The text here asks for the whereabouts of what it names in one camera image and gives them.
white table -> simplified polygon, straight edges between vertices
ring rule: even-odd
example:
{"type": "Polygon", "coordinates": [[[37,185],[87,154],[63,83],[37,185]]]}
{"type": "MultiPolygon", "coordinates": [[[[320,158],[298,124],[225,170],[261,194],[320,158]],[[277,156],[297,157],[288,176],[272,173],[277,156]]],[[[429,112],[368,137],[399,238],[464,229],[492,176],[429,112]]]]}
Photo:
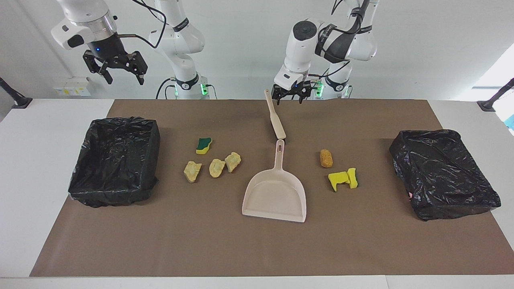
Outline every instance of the white table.
{"type": "MultiPolygon", "coordinates": [[[[28,278],[67,198],[71,171],[93,119],[113,100],[34,99],[0,122],[0,288],[514,288],[502,276],[28,278]]],[[[430,101],[458,131],[502,199],[493,211],[514,244],[514,137],[474,102],[430,101]]]]}

black circular joint cap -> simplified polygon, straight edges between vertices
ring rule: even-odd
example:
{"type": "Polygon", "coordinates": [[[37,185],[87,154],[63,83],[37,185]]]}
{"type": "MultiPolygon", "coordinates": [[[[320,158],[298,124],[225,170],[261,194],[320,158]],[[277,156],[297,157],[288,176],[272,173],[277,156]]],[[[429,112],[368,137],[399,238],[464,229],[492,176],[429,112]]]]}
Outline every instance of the black circular joint cap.
{"type": "Polygon", "coordinates": [[[304,41],[316,35],[316,25],[311,21],[300,21],[292,28],[293,35],[297,40],[304,41]]]}

black stand base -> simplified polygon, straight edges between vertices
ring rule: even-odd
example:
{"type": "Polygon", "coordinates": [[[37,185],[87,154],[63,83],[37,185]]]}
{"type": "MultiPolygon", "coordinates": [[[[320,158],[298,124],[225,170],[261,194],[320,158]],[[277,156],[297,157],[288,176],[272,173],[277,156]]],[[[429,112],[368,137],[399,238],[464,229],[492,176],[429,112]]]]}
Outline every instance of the black stand base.
{"type": "Polygon", "coordinates": [[[32,101],[32,98],[31,97],[24,97],[23,98],[24,100],[26,100],[26,102],[22,105],[13,105],[11,108],[12,109],[24,109],[26,108],[27,106],[29,106],[29,103],[32,101]]]}
{"type": "Polygon", "coordinates": [[[476,102],[480,108],[485,111],[485,112],[496,112],[493,108],[492,108],[492,105],[489,104],[489,101],[488,100],[481,100],[481,101],[477,101],[476,102]]]}

bin lined with black bag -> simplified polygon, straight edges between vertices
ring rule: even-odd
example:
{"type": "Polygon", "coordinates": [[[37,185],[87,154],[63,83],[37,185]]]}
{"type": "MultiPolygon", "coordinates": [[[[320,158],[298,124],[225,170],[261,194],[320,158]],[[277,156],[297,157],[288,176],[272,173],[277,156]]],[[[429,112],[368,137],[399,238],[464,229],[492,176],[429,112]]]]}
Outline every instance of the bin lined with black bag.
{"type": "Polygon", "coordinates": [[[423,221],[456,219],[501,206],[456,131],[401,131],[389,151],[423,221]]]}
{"type": "Polygon", "coordinates": [[[92,121],[71,176],[70,196],[91,207],[148,199],[157,182],[159,142],[155,120],[116,117],[92,121]]]}

dustpan handle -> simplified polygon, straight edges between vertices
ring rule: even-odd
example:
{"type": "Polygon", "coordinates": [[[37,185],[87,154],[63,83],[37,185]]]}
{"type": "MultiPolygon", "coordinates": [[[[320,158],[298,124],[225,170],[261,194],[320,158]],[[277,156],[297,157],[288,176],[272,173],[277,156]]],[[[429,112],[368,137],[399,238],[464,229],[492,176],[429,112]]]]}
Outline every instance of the dustpan handle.
{"type": "Polygon", "coordinates": [[[282,160],[284,159],[285,142],[283,139],[277,140],[277,149],[275,150],[275,166],[274,169],[282,170],[282,160]]]}

